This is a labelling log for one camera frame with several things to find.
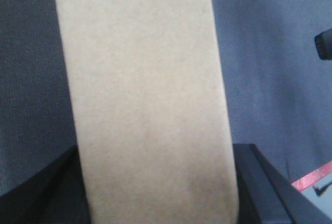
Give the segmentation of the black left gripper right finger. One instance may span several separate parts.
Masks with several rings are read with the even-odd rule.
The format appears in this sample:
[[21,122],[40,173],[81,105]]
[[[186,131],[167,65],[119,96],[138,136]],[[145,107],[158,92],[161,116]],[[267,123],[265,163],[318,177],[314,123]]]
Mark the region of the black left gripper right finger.
[[295,189],[254,144],[234,144],[238,223],[331,223]]

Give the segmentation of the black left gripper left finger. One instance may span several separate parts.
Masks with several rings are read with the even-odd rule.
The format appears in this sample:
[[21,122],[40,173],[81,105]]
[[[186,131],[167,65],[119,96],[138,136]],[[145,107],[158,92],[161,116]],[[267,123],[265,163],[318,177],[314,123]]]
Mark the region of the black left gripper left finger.
[[91,223],[77,146],[1,196],[1,223]]

